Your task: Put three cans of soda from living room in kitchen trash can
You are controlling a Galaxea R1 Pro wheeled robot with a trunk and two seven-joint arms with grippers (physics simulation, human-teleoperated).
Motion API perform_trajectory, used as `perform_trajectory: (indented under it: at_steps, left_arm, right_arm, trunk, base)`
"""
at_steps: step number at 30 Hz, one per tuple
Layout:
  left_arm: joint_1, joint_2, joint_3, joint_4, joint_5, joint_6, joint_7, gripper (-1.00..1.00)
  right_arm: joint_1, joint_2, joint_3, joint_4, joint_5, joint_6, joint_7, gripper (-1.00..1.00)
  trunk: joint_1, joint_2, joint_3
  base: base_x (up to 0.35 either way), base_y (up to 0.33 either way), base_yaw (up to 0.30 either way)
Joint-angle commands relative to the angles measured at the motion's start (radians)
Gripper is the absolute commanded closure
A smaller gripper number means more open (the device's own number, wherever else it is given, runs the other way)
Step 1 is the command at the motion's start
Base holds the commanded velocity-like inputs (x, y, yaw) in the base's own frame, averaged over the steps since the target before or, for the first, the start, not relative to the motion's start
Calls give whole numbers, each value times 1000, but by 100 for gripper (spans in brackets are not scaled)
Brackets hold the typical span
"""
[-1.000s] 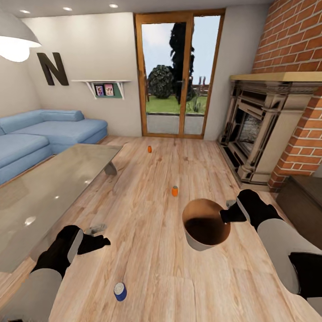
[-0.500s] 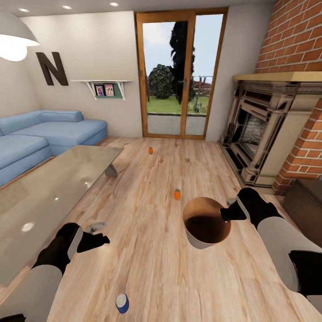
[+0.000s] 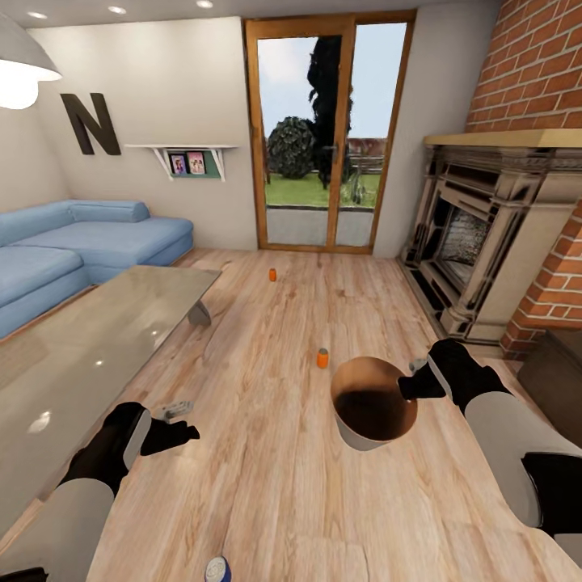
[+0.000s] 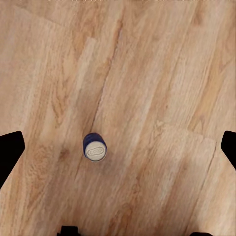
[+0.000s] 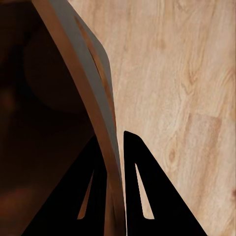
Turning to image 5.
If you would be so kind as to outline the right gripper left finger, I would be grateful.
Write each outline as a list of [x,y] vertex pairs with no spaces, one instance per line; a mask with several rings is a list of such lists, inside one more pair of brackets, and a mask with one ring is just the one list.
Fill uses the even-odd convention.
[[[86,214],[77,219],[92,178]],[[104,236],[107,170],[93,136],[21,236]]]

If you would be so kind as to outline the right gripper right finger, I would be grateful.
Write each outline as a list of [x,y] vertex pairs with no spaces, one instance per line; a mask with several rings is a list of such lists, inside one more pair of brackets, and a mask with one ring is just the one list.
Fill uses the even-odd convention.
[[[142,138],[123,134],[127,236],[207,236]],[[143,215],[137,164],[154,219]]]

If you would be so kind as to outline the trash can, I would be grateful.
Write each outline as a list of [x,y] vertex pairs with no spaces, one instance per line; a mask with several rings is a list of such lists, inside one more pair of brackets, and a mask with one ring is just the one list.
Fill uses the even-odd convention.
[[22,235],[95,135],[107,170],[104,236],[127,236],[103,45],[68,0],[0,0],[0,236]]

